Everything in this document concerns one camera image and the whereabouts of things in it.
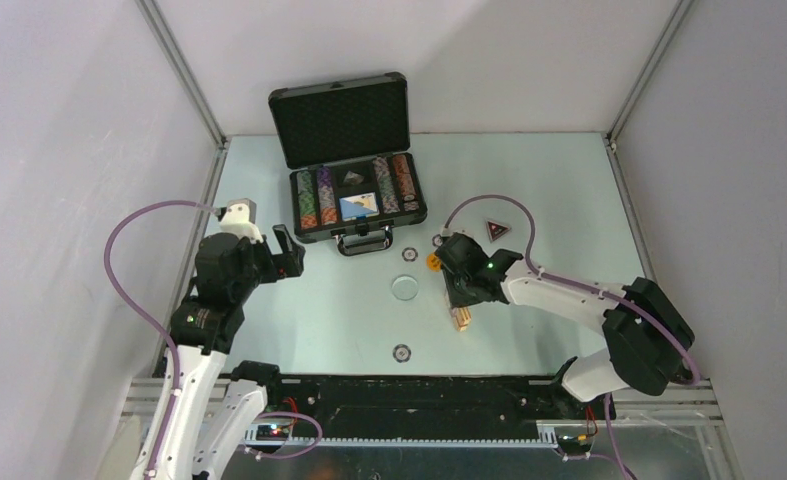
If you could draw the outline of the red playing card box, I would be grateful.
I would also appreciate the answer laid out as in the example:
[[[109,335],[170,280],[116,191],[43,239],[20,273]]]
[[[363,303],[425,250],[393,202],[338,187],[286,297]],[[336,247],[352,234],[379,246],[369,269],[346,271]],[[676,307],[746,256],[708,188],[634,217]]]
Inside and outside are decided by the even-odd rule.
[[[458,332],[465,331],[472,321],[472,314],[468,307],[452,307],[450,309],[450,317],[454,328]]]

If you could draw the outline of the clear round disc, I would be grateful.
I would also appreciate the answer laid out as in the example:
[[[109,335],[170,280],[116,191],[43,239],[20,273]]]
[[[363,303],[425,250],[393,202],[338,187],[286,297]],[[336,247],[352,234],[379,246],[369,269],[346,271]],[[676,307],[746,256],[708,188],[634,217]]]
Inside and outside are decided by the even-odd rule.
[[[410,301],[419,294],[419,283],[410,275],[399,275],[391,283],[392,295],[400,301]]]

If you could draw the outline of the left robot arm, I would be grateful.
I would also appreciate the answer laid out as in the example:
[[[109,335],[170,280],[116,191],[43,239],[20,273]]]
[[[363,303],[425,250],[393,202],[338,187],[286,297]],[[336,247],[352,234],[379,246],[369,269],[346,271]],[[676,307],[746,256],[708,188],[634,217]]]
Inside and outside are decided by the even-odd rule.
[[[131,473],[134,479],[215,479],[259,415],[273,416],[285,403],[274,364],[243,361],[232,372],[212,430],[200,434],[214,384],[242,325],[244,305],[259,286],[304,271],[305,249],[285,225],[274,235],[281,247],[228,229],[205,237],[195,256],[195,276],[170,319],[176,347],[167,361],[156,424]]]

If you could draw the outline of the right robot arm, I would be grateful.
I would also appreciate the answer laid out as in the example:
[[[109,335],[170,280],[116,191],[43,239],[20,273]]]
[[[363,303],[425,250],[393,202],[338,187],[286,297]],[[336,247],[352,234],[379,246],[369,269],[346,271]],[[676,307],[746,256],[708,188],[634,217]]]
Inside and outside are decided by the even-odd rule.
[[[584,282],[500,249],[487,255],[463,233],[442,240],[434,253],[450,306],[491,302],[533,307],[600,335],[604,348],[571,359],[550,392],[554,411],[575,418],[592,400],[623,389],[659,396],[688,372],[699,377],[688,351],[695,334],[661,287],[638,277],[629,285]]]

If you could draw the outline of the triangular dealer button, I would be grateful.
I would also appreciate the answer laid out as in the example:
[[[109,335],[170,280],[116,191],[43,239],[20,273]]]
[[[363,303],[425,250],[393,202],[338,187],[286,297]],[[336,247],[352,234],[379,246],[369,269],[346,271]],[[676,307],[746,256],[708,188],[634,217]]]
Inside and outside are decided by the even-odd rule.
[[[510,225],[496,220],[487,219],[485,224],[487,235],[491,243],[498,241],[512,231]]]

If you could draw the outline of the black poker set case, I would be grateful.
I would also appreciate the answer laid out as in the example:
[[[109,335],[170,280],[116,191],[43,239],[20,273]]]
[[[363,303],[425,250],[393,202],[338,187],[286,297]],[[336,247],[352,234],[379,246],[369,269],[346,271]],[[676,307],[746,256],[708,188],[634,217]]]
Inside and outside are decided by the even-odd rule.
[[[268,107],[290,171],[299,241],[332,240],[341,255],[357,256],[389,249],[395,229],[426,220],[404,74],[280,88]],[[367,192],[376,194],[379,214],[343,222],[338,200]]]

